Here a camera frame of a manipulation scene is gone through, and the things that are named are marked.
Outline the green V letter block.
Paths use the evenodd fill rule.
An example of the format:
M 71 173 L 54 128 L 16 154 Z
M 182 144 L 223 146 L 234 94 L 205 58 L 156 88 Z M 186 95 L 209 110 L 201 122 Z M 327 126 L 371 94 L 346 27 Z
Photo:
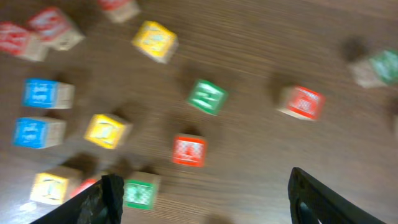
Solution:
M 135 172 L 124 180 L 123 205 L 152 210 L 159 191 L 161 177 L 157 174 Z

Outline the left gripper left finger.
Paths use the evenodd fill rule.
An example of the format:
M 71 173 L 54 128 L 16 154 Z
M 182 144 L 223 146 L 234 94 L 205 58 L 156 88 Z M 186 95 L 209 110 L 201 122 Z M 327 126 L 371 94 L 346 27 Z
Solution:
M 32 224 L 120 224 L 124 180 L 103 175 L 99 181 Z

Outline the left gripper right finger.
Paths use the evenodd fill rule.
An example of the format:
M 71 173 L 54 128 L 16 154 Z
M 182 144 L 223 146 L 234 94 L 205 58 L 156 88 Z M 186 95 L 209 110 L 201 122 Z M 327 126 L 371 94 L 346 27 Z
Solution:
M 385 224 L 299 167 L 291 171 L 288 195 L 293 224 Z

